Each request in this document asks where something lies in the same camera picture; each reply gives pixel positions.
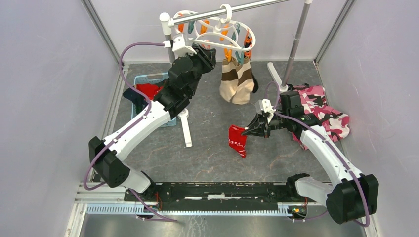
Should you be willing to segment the white clip hanger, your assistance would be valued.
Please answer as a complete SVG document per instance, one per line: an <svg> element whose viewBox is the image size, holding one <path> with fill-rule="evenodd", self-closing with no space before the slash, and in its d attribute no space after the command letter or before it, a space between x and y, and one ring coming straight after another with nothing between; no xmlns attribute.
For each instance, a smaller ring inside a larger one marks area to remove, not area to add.
<svg viewBox="0 0 419 237"><path fill-rule="evenodd" d="M219 10L219 13L217 11L198 13L191 10L181 10L168 18L164 29L169 33L175 32L175 36L184 34L189 46L196 44L205 49L216 47L238 52L253 50L256 46L256 35L248 25L233 19L233 12L236 9L228 4L223 4ZM204 34L200 34L201 24L206 19L209 20L208 29ZM235 23L239 23L241 26L237 42L231 39ZM229 25L229 32L226 36L223 36L220 32L226 24ZM252 37L252 46L244 48L244 40L248 30Z"/></svg>

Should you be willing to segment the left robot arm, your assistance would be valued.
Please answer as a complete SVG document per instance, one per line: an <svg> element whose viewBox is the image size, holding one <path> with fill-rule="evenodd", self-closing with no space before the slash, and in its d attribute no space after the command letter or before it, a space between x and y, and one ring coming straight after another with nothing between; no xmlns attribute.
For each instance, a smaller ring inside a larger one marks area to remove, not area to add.
<svg viewBox="0 0 419 237"><path fill-rule="evenodd" d="M147 106L134 119L115 133L88 143L90 168L93 168L110 188L124 186L135 190L143 201L155 196L151 179L124 163L131 151L154 130L177 117L196 94L203 74L216 66L216 49L194 44L195 54L177 58L168 71L163 88L147 101Z"/></svg>

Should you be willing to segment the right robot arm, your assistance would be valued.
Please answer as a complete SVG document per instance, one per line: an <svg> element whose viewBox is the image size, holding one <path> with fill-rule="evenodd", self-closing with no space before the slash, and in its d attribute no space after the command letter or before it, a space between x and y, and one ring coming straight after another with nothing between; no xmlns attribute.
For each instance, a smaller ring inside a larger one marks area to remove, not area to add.
<svg viewBox="0 0 419 237"><path fill-rule="evenodd" d="M268 138L272 131L286 129L296 135L325 170L330 184L297 174L287 179L286 197L291 201L305 197L321 204L338 224L354 221L368 227L370 216L377 211L378 179L364 174L345 157L318 118L305 113L298 92L283 92L279 99L280 110L268 99L258 100L256 115L242 134Z"/></svg>

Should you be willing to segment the pink camouflage bag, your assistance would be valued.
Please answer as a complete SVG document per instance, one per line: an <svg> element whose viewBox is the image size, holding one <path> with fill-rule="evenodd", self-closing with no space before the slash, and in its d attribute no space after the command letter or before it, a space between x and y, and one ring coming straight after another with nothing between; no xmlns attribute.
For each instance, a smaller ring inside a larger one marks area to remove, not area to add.
<svg viewBox="0 0 419 237"><path fill-rule="evenodd" d="M340 112L327 103L325 89L321 85L289 85L297 91L306 114L313 113L333 142L346 138L350 133L349 115Z"/></svg>

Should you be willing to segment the black white-striped sock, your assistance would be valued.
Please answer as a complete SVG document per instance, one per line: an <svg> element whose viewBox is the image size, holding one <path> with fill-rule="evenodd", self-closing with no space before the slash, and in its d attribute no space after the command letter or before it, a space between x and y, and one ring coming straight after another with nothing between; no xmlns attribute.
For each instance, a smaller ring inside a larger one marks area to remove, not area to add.
<svg viewBox="0 0 419 237"><path fill-rule="evenodd" d="M252 75L252 81L253 81L253 89L252 89L252 93L255 94L257 93L258 89L259 89L259 85L258 85L258 81L255 78L254 75Z"/></svg>

